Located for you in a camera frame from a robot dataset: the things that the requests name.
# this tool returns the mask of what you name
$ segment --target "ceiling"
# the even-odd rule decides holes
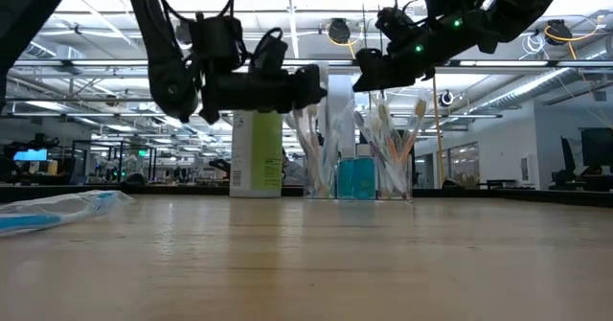
[[[215,15],[227,0],[168,0],[179,12],[193,16],[195,11],[204,11],[206,15]],[[352,51],[347,46],[337,46],[330,42],[326,35],[326,26],[332,18],[345,18],[352,29],[353,50],[362,47],[385,47],[387,39],[381,37],[375,28],[374,22],[377,9],[391,5],[393,0],[236,0],[236,17],[240,19],[245,32],[245,41],[250,51],[260,40],[261,35],[270,28],[281,27],[284,30],[284,39],[290,46],[286,58],[301,59],[351,59]],[[547,20],[564,19],[566,25],[572,29],[575,36],[588,35],[585,39],[576,42],[575,47],[581,51],[596,41],[602,40],[613,25],[613,11],[611,0],[555,0],[545,15],[537,20],[528,31],[513,42],[501,44],[494,55],[480,53],[478,49],[470,49],[456,58],[460,59],[569,59],[569,50],[564,46],[545,46],[547,56],[529,54],[527,40],[535,28],[544,28]],[[419,20],[426,13],[425,3],[419,0],[409,8],[409,14]],[[47,21],[35,39],[40,45],[54,47],[57,45],[69,46],[80,52],[79,57],[87,59],[144,59],[146,58],[143,42],[132,7],[129,0],[63,0],[57,7],[54,15]],[[23,58],[34,58],[24,55]],[[89,68],[92,76],[97,73],[107,73],[104,67]],[[58,75],[54,68],[27,68],[16,67],[13,72],[21,80],[30,80],[49,86],[50,90],[30,89],[25,92],[20,88],[9,89],[9,96],[13,97],[47,97],[60,99],[66,97],[77,98],[104,98],[110,94],[120,98],[148,98],[148,80],[145,77],[147,70],[143,68],[123,68],[122,72],[133,73],[129,78],[75,79],[68,75]],[[344,71],[342,74],[355,79],[357,71]],[[522,78],[525,71],[513,73],[511,70],[501,73],[466,73],[453,72],[446,74],[440,72],[437,76],[437,87],[440,92],[449,90],[456,95],[456,103],[464,106],[477,103],[489,94],[504,85]],[[430,93],[432,81],[420,81],[406,88],[388,90],[391,108],[393,111],[412,110],[420,94]],[[20,103],[19,111],[42,111],[39,106]],[[153,103],[118,103],[108,106],[105,103],[72,103],[66,104],[76,110],[102,113],[138,113],[154,111]],[[136,128],[135,132],[193,134],[193,131],[183,127],[176,128],[170,124],[155,124],[151,118],[132,117],[129,120],[120,118],[97,119],[87,118],[98,124],[113,123]],[[212,133],[216,143],[225,143],[226,146],[218,150],[226,150],[229,145],[228,135],[231,126],[228,122],[220,122],[215,126],[207,126],[204,121],[193,118],[191,129],[202,133]],[[109,133],[130,134],[120,130],[106,127]],[[289,136],[286,142],[294,144],[295,138]]]

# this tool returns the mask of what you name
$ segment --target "security camera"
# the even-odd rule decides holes
[[[453,94],[449,90],[445,91],[439,96],[439,105],[442,107],[448,107],[453,103]]]

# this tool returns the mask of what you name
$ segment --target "pipe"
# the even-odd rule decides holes
[[[582,60],[600,60],[611,59],[613,55],[609,54],[610,49],[607,49],[605,44],[607,39],[599,40],[579,51],[578,59]],[[488,108],[509,108],[513,105],[519,105],[525,101],[553,91],[562,85],[569,84],[581,79],[579,70],[572,67],[564,67],[552,69],[548,72],[536,76],[527,76],[513,81],[496,92],[500,96],[475,105],[470,109],[461,109],[457,112],[475,112],[486,110]]]

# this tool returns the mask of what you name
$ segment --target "desk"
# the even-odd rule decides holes
[[[136,195],[104,218],[0,240],[0,310],[3,321],[609,320],[611,223],[608,209],[513,200]]]
[[[504,188],[507,184],[516,184],[516,180],[510,179],[497,179],[497,180],[487,180],[486,183],[477,183],[477,186],[487,186],[488,189],[492,188]]]

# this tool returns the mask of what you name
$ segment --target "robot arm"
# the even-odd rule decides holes
[[[0,0],[0,110],[6,104],[8,71],[60,2]],[[219,119],[219,110],[286,113],[319,103],[327,94],[319,86],[316,65],[303,67],[294,75],[281,68],[287,45],[281,40],[280,29],[265,35],[254,54],[246,51],[240,21],[232,15],[234,0],[216,17],[180,17],[193,41],[187,58],[183,58],[170,23],[169,12],[178,13],[166,0],[130,2],[147,49],[151,97],[167,115],[184,123],[198,105],[197,92],[203,102],[200,115],[209,123]],[[228,9],[230,15],[223,15]],[[251,58],[249,73],[234,73],[247,57]]]
[[[5,105],[7,72],[60,1],[0,0],[0,110]],[[319,86],[317,66],[306,66],[294,75],[281,68],[287,44],[280,29],[267,33],[253,54],[246,52],[240,21],[232,15],[234,0],[219,16],[197,14],[195,20],[179,16],[193,44],[185,59],[176,44],[168,3],[130,1],[147,49],[151,96],[166,114],[182,122],[195,111],[198,91],[203,102],[199,114],[209,123],[219,119],[221,109],[286,113],[319,103],[327,95]],[[485,0],[425,1],[428,17],[421,23],[413,22],[397,4],[381,10],[375,25],[391,40],[388,54],[377,49],[356,54],[362,76],[353,86],[355,92],[431,78],[436,66],[475,45],[491,54],[498,42],[509,42],[526,30],[554,0],[496,0],[488,9],[482,8]],[[224,15],[228,9],[230,15]],[[248,57],[249,73],[234,73]]]
[[[387,55],[362,49],[356,59],[362,77],[353,90],[373,91],[409,86],[415,78],[434,76],[434,68],[478,46],[492,54],[499,42],[510,42],[528,29],[554,0],[425,0],[428,17],[415,23],[397,5],[385,8],[375,23],[391,42]]]

